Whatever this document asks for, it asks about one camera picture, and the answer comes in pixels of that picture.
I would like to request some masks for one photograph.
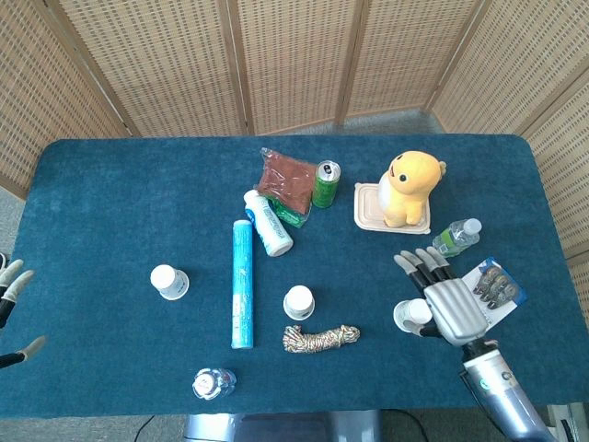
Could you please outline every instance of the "blue tablecloth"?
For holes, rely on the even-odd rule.
[[[294,247],[266,256],[256,238],[255,348],[230,348],[232,224],[259,179],[261,147],[340,163],[335,204],[314,208]],[[47,334],[30,361],[0,372],[0,415],[310,412],[468,407],[461,351],[401,332],[392,308],[417,296],[392,256],[433,235],[361,230],[356,182],[378,182],[392,157],[419,149],[447,163],[431,197],[432,232],[475,216],[480,243],[452,260],[464,274],[492,255],[529,299],[489,337],[536,403],[589,400],[589,339],[527,143],[510,135],[283,136],[65,140],[40,160],[15,257],[37,271],[0,341],[4,353]],[[177,302],[149,283],[183,269]],[[341,324],[358,343],[317,355],[283,349],[283,296],[316,297],[304,332]],[[192,393],[206,366],[235,371],[214,401]]]

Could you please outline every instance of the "wicker room divider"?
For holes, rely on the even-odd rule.
[[[589,1],[0,0],[0,185],[64,137],[273,134],[398,109],[534,151],[589,323]]]

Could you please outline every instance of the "cylindrical package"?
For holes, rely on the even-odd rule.
[[[253,348],[252,227],[245,219],[233,223],[232,348]]]

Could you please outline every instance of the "water bottle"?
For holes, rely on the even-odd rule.
[[[433,239],[433,246],[446,258],[457,256],[462,250],[479,242],[482,224],[477,218],[455,221]]]
[[[227,396],[236,389],[237,378],[224,368],[203,368],[196,374],[192,390],[199,399],[210,401]]]

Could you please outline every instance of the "brown bag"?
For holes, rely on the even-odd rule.
[[[264,157],[264,172],[258,184],[258,192],[277,198],[290,209],[306,215],[311,206],[317,166],[266,147],[260,152]]]

